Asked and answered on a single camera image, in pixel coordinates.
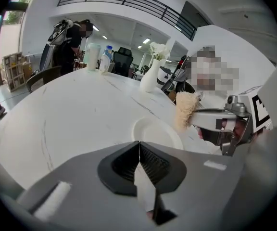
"plastic bottle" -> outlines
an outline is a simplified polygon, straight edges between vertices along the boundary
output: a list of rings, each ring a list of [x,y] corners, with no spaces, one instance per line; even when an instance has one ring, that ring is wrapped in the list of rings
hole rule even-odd
[[[86,44],[83,62],[87,64],[88,71],[95,71],[100,50],[101,46],[98,44]]]
[[[110,45],[106,46],[106,49],[101,57],[101,63],[99,66],[99,73],[106,74],[109,70],[109,66],[112,59],[112,49],[113,47]]]

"backpack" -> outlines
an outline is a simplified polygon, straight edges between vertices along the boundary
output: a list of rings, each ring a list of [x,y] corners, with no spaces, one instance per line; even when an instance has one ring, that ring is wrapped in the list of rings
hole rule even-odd
[[[61,45],[65,41],[70,41],[72,38],[67,38],[67,30],[72,28],[73,25],[78,25],[74,23],[72,20],[62,20],[59,23],[54,25],[54,31],[52,35],[49,37],[47,44],[48,45]]]

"chair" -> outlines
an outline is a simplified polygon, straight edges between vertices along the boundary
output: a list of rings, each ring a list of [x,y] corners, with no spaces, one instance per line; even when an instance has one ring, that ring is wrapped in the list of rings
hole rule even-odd
[[[112,70],[114,69],[115,67],[115,63],[110,63],[110,66],[109,66],[109,69],[108,69],[108,72],[112,72]]]
[[[118,52],[114,52],[113,62],[115,63],[115,73],[128,77],[129,68],[133,62],[132,51],[126,48],[119,48]]]
[[[42,87],[43,85],[49,83],[50,81],[60,76],[61,76],[61,66],[49,68],[31,77],[26,82],[26,87],[29,90],[29,93],[32,93],[35,90],[37,90],[39,87]]]
[[[176,93],[181,91],[190,92],[190,93],[195,92],[195,89],[187,82],[178,82],[176,84],[175,89],[176,89]]]

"ceiling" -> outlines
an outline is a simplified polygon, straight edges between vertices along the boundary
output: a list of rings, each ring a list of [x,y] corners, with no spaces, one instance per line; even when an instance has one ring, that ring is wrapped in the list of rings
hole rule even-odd
[[[149,52],[149,44],[151,42],[165,44],[169,39],[168,36],[153,28],[114,15],[79,13],[69,15],[67,18],[73,21],[89,19],[99,29],[99,31],[93,31],[93,37],[102,38],[102,35],[104,35],[108,40],[127,45],[129,48],[134,48],[144,53]],[[143,41],[147,38],[150,39],[150,42],[143,44]],[[187,52],[186,48],[175,42],[170,60],[179,61]]]
[[[216,26],[223,27],[248,41],[270,61],[277,63],[277,23],[263,0],[198,1],[201,6],[212,8],[206,15],[216,19],[213,22]]]

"marble tabletop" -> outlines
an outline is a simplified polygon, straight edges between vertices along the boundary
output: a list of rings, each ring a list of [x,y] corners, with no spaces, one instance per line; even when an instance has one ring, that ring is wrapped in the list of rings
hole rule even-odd
[[[68,159],[129,142],[133,125],[156,117],[173,126],[174,103],[158,88],[81,69],[37,89],[0,122],[0,163],[23,188]],[[179,134],[184,149],[214,153],[194,127]]]

